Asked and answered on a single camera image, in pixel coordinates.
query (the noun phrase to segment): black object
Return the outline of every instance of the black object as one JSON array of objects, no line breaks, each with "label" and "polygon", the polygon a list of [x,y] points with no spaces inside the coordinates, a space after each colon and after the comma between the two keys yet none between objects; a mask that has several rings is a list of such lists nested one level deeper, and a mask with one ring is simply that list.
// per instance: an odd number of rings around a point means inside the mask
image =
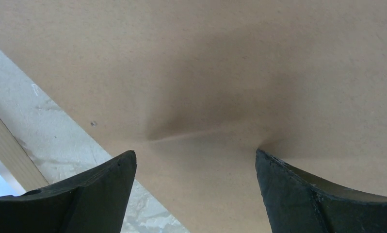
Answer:
[{"label": "black object", "polygon": [[136,172],[127,151],[22,196],[0,197],[0,233],[119,233]]},{"label": "black object", "polygon": [[353,190],[257,150],[273,233],[387,233],[387,197]]}]

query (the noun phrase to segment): cardboard sheet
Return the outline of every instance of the cardboard sheet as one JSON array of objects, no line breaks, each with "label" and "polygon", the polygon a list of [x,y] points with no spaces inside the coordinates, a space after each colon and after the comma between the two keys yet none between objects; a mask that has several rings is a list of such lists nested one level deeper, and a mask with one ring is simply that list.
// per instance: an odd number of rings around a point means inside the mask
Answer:
[{"label": "cardboard sheet", "polygon": [[387,0],[0,0],[0,49],[193,233],[270,231],[257,147],[387,196]]}]

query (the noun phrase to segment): wood strip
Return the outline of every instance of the wood strip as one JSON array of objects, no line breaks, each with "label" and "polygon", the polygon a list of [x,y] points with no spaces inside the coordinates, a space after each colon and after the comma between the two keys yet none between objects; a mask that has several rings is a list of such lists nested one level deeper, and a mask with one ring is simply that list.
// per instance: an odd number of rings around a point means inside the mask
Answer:
[{"label": "wood strip", "polygon": [[26,191],[49,184],[1,119],[0,161]]}]

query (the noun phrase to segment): white paint mark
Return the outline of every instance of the white paint mark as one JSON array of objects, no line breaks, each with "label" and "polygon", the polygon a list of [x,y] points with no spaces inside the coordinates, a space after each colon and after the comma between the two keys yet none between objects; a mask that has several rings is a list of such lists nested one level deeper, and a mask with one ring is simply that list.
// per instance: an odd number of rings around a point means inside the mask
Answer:
[{"label": "white paint mark", "polygon": [[33,91],[35,92],[35,95],[38,96],[38,92],[39,92],[38,85],[31,84],[31,86],[32,86]]}]

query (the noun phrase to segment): gray floor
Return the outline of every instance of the gray floor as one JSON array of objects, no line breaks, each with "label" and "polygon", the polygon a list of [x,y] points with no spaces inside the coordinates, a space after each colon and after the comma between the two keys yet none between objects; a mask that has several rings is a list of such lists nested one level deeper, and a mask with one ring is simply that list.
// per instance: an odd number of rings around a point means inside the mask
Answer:
[{"label": "gray floor", "polygon": [[[50,183],[111,156],[0,51],[0,118]],[[124,233],[188,233],[135,180]]]}]

